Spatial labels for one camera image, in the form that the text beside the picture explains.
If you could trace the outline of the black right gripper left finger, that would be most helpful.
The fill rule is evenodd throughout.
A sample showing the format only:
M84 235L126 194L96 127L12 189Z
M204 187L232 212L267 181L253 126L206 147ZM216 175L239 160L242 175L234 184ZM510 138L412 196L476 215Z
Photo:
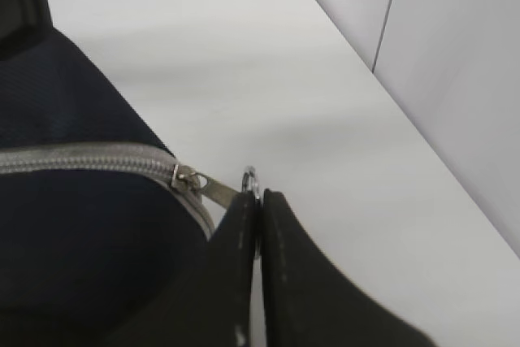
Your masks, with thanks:
M248 346L257 201L239 193L194 266L104 346Z

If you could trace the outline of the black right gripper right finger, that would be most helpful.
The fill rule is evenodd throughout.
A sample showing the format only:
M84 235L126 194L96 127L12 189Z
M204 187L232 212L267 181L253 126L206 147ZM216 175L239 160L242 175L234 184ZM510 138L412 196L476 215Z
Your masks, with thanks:
M340 272L285 196L265 191L262 289L269 346L432 346L431 338Z

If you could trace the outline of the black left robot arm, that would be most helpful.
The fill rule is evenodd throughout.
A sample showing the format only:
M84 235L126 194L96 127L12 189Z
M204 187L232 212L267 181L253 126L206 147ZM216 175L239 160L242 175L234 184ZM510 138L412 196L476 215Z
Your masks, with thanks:
M48 0L1 0L1 59L36 45L52 29Z

